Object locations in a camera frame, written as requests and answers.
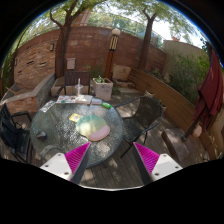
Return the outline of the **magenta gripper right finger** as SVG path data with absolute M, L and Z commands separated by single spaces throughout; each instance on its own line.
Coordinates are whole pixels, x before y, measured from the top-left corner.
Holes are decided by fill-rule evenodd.
M 182 167 L 168 154 L 157 154 L 153 150 L 134 142 L 134 156 L 144 185 L 164 178 Z

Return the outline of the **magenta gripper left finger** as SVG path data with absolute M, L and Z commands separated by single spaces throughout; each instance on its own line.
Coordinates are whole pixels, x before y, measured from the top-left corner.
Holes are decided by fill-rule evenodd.
M 79 184 L 88 163 L 90 145 L 91 143 L 87 142 L 66 154 L 57 153 L 43 164 L 41 169 Z

